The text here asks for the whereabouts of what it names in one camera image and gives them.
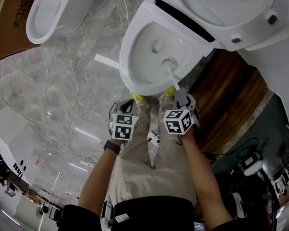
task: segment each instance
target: beige pants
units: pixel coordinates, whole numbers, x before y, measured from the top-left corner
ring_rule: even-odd
[[[117,158],[110,197],[115,206],[125,200],[149,196],[174,196],[196,204],[196,195],[187,158],[177,135],[168,134],[163,117],[172,109],[172,99],[160,100],[158,133],[160,144],[151,166],[147,136],[150,127],[150,107],[147,102],[137,104],[138,127],[132,141]]]

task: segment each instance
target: black watch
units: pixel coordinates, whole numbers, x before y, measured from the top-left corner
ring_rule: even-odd
[[[121,147],[118,146],[117,144],[112,143],[111,141],[107,141],[106,144],[104,145],[104,150],[109,149],[119,155],[121,151]]]

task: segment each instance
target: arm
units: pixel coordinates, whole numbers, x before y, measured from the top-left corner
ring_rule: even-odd
[[[121,146],[122,142],[111,140]],[[78,206],[88,209],[98,216],[101,215],[103,203],[107,194],[111,173],[117,154],[106,149],[87,179],[80,194]]]
[[[194,128],[182,137],[183,147],[191,169],[193,183],[207,230],[232,221],[221,197],[216,178],[194,139]]]

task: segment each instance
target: person's right arm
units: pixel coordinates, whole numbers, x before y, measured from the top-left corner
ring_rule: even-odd
[[[190,128],[182,137],[182,143],[191,169],[193,184],[206,229],[211,231],[233,219],[223,204],[216,178],[207,159],[200,152],[193,134],[194,128]]]

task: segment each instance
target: clothing tag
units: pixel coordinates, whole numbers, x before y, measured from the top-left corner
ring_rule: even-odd
[[[130,217],[127,214],[123,214],[116,217],[118,223],[129,220]]]

